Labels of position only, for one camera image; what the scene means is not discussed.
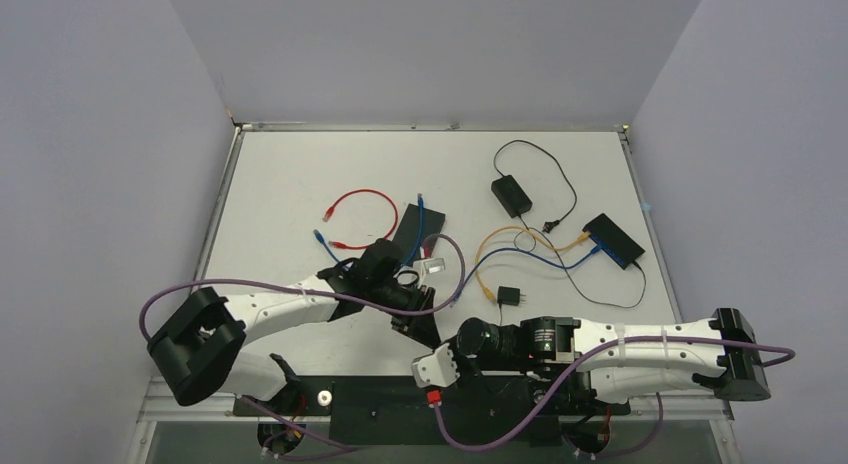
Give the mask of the black network switch small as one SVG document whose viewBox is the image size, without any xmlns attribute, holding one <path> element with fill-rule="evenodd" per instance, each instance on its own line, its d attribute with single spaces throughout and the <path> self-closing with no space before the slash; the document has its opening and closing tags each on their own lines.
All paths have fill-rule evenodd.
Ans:
<svg viewBox="0 0 848 464">
<path fill-rule="evenodd" d="M 622 270 L 638 266 L 637 261 L 645 254 L 645 249 L 605 213 L 590 220 L 582 231 Z"/>
</svg>

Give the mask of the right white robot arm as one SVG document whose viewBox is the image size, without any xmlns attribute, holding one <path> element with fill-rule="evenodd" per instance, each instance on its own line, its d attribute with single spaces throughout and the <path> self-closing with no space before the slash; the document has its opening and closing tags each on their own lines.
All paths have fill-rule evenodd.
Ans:
<svg viewBox="0 0 848 464">
<path fill-rule="evenodd" d="M 542 316 L 519 324 L 466 320 L 414 364 L 419 386 L 449 388 L 481 371 L 559 381 L 566 402 L 588 411 L 645 394 L 705 389 L 717 399 L 771 396 L 752 326 L 734 308 L 697 321 L 639 325 Z"/>
</svg>

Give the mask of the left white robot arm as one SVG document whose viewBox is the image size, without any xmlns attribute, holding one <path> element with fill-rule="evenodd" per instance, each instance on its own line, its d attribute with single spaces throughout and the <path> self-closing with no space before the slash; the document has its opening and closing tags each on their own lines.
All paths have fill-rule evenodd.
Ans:
<svg viewBox="0 0 848 464">
<path fill-rule="evenodd" d="M 235 285 L 249 293 L 222 295 L 215 279 L 190 282 L 185 301 L 159 329 L 146 333 L 148 354 L 181 406 L 229 392 L 285 414 L 297 404 L 296 374 L 282 356 L 255 353 L 249 344 L 301 325 L 334 322 L 365 307 L 390 314 L 398 328 L 432 316 L 434 289 L 400 283 L 401 258 L 397 245 L 379 239 L 361 256 L 291 286 L 237 279 Z"/>
</svg>

